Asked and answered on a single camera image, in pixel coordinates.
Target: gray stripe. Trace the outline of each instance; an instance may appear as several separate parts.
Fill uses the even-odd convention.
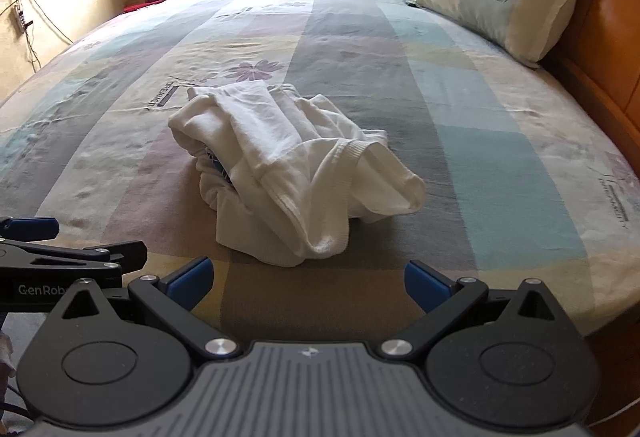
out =
[[[349,35],[350,47],[337,50],[324,37],[354,23],[365,25],[360,37]],[[385,53],[372,54],[371,44],[381,40]],[[402,43],[373,0],[316,0],[286,82],[303,95],[329,97],[361,128],[384,128],[394,153],[428,186],[427,202],[419,213],[374,224],[354,221],[343,254],[305,265],[397,269],[411,258],[421,258],[440,270],[476,268],[429,109]]]
[[[123,46],[113,62],[58,104],[32,144],[0,180],[0,205],[10,216],[33,216],[85,136],[125,90],[229,0],[199,2]],[[30,118],[30,124],[37,118]]]

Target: purple flower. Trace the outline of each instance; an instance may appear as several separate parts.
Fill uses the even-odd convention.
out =
[[[269,73],[282,69],[284,65],[278,62],[270,62],[267,60],[260,60],[255,65],[251,65],[249,62],[241,62],[238,67],[231,67],[228,70],[229,74],[225,75],[225,78],[236,78],[236,82],[243,82],[245,80],[270,80],[271,75]]]

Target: bed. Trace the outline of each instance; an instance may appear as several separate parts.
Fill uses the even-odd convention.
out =
[[[194,312],[243,341],[378,342],[422,314],[402,284],[413,258],[491,287],[540,277],[583,333],[628,311],[640,301],[640,43],[622,45],[638,37],[634,6],[580,0],[548,72],[404,1],[171,0],[111,20],[0,107],[0,214],[56,216],[59,245],[144,240],[142,273],[208,255],[215,284]],[[388,131],[427,184],[424,208],[353,221],[347,251],[293,269],[218,245],[167,121],[189,86],[255,79]]]

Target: red object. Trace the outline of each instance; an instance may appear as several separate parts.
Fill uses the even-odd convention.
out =
[[[160,2],[164,2],[165,0],[156,0],[155,2],[143,2],[142,4],[134,4],[133,6],[127,6],[124,8],[124,13],[131,13],[131,11],[141,10],[142,8],[146,8],[147,6],[152,6],[154,4],[160,4]]]

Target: blue gripper pad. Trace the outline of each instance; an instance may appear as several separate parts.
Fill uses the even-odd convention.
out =
[[[456,283],[421,262],[404,267],[404,290],[427,312],[446,302],[456,292]]]
[[[191,261],[165,276],[158,289],[180,307],[190,311],[213,287],[213,262],[206,257]]]
[[[0,226],[0,237],[20,242],[51,240],[58,236],[60,225],[53,217],[10,219]]]

